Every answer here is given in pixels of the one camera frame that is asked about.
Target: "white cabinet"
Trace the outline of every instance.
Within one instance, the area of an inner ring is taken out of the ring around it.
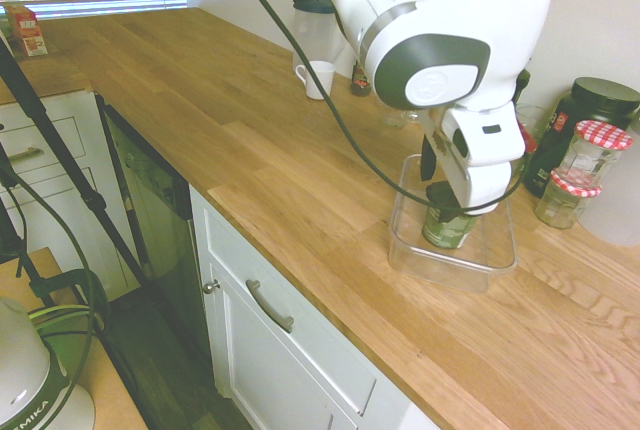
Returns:
[[[81,91],[43,99],[54,123],[89,183],[105,199],[107,213],[134,251],[133,237],[100,121],[95,97]],[[45,143],[33,121],[18,104],[0,107],[0,141],[22,179],[65,220],[86,254],[89,267],[100,278],[110,300],[137,287],[127,265],[118,255],[106,232],[82,201],[78,190]],[[18,234],[24,238],[15,204],[4,190],[0,197]],[[81,268],[80,259],[60,226],[22,188],[14,194],[27,220],[27,251],[49,247],[63,271]]]
[[[437,427],[191,189],[216,386],[260,430]]]

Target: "red checkered lid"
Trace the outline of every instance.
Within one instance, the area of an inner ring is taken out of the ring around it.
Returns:
[[[602,187],[581,187],[573,182],[569,182],[558,175],[557,169],[551,170],[551,180],[562,190],[576,197],[593,198],[597,197],[602,191]]]
[[[621,128],[596,120],[578,122],[576,133],[589,143],[611,150],[626,150],[633,144],[633,138]]]

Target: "metal handle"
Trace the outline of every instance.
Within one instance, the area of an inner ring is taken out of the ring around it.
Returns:
[[[266,313],[267,316],[285,332],[291,333],[293,331],[293,317],[280,315],[271,306],[271,304],[264,299],[264,297],[258,292],[258,289],[260,288],[260,282],[258,280],[247,280],[245,283],[247,284],[247,288],[249,289],[251,296],[256,300],[256,303],[264,313]]]
[[[214,279],[213,282],[205,283],[202,286],[202,291],[207,295],[211,295],[216,288],[220,288],[220,282]]]
[[[16,153],[15,155],[11,155],[9,157],[9,163],[17,163],[23,160],[28,160],[29,158],[34,158],[39,155],[44,154],[44,150],[41,150],[37,147],[29,147],[26,151],[22,153]]]

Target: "cardboard box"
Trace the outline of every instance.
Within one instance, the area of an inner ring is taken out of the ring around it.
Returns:
[[[42,38],[36,14],[22,5],[5,5],[5,12],[11,25],[13,37],[30,57],[46,55],[47,47]]]

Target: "dishwasher door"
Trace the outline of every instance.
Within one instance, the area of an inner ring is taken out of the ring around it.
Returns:
[[[179,321],[174,330],[186,331],[198,353],[210,358],[189,185],[113,109],[105,113],[137,221],[132,231],[142,246],[142,270]]]

